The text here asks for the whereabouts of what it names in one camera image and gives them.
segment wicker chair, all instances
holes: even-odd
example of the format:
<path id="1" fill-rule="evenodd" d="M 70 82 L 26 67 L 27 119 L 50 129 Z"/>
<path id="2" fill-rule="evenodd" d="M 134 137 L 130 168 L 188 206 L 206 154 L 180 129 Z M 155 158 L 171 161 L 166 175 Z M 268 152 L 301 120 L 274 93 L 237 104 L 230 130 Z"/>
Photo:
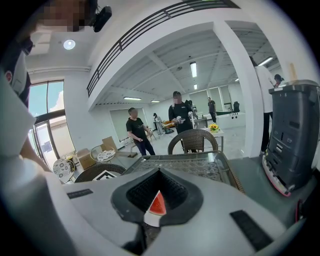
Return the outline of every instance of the wicker chair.
<path id="1" fill-rule="evenodd" d="M 213 151 L 218 150 L 218 143 L 210 132 L 202 129 L 190 129 L 179 133 L 170 141 L 168 155 L 173 154 L 174 147 L 180 140 L 182 140 L 185 154 L 188 150 L 198 150 L 198 152 L 202 150 L 204 152 L 205 139 L 211 143 Z"/>
<path id="2" fill-rule="evenodd" d="M 109 172 L 115 172 L 118 174 L 123 174 L 126 171 L 126 168 L 111 164 L 111 163 L 101 163 L 101 164 L 95 164 L 94 166 L 86 169 L 84 172 L 82 172 L 78 178 L 76 178 L 75 183 L 79 182 L 90 182 L 95 177 L 97 177 L 100 173 L 102 173 L 104 170 Z"/>

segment ceiling light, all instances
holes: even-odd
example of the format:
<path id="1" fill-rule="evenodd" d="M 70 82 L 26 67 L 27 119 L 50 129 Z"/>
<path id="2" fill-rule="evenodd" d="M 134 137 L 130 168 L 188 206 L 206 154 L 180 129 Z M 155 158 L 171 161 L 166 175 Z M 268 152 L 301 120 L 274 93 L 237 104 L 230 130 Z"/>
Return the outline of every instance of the ceiling light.
<path id="1" fill-rule="evenodd" d="M 141 101 L 141 98 L 134 98 L 134 97 L 124 97 L 124 100 L 132 100 L 132 101 Z"/>
<path id="2" fill-rule="evenodd" d="M 262 66 L 264 64 L 267 64 L 268 62 L 272 61 L 273 57 L 268 57 L 267 59 L 265 59 L 264 61 L 262 61 L 258 66 Z"/>
<path id="3" fill-rule="evenodd" d="M 71 50 L 71 49 L 75 48 L 75 46 L 76 46 L 76 42 L 73 41 L 72 39 L 68 39 L 67 41 L 65 41 L 63 43 L 63 47 L 66 50 Z"/>
<path id="4" fill-rule="evenodd" d="M 192 77 L 195 78 L 197 76 L 197 63 L 191 62 L 190 67 L 191 67 Z"/>

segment white shirt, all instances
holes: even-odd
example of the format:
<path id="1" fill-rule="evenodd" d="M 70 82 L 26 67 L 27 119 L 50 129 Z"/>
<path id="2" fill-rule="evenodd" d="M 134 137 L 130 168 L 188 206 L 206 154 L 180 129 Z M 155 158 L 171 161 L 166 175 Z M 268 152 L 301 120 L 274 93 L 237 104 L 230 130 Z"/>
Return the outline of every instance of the white shirt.
<path id="1" fill-rule="evenodd" d="M 254 67 L 256 76 L 259 80 L 262 102 L 263 102 L 263 112 L 269 113 L 273 111 L 272 108 L 272 96 L 269 93 L 269 89 L 273 89 L 276 81 L 273 75 L 265 66 L 255 66 Z"/>

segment balcony railing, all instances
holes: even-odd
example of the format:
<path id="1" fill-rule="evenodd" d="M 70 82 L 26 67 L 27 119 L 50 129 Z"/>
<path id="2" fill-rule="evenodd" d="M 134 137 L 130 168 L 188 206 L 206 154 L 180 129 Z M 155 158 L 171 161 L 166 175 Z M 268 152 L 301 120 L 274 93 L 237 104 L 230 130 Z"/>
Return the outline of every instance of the balcony railing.
<path id="1" fill-rule="evenodd" d="M 97 82 L 116 57 L 134 40 L 155 26 L 183 14 L 213 8 L 239 8 L 230 0 L 187 0 L 163 8 L 146 17 L 126 32 L 103 57 L 86 88 L 91 95 Z"/>

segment white pillar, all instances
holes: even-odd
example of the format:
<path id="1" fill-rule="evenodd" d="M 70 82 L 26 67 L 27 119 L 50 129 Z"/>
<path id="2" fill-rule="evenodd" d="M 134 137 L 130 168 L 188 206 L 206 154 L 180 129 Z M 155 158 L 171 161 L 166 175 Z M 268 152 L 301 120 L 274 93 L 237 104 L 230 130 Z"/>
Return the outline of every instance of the white pillar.
<path id="1" fill-rule="evenodd" d="M 229 54 L 240 81 L 246 123 L 244 155 L 250 158 L 257 157 L 261 151 L 264 110 L 255 68 L 238 36 L 224 20 L 213 22 L 213 32 Z"/>
<path id="2" fill-rule="evenodd" d="M 314 54 L 298 28 L 278 6 L 266 0 L 233 2 L 262 30 L 279 59 L 286 81 L 308 79 L 320 83 Z"/>

